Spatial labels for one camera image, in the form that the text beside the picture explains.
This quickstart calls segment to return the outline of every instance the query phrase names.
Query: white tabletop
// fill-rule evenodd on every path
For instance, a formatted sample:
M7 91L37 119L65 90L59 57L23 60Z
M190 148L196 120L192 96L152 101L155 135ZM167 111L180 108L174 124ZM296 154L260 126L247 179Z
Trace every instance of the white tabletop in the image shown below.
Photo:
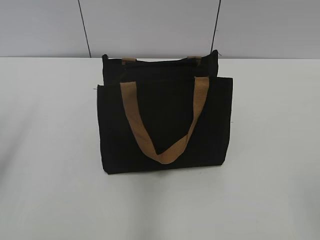
M221 167L107 175L96 58L0 58L1 240L319 240L320 60L221 59Z

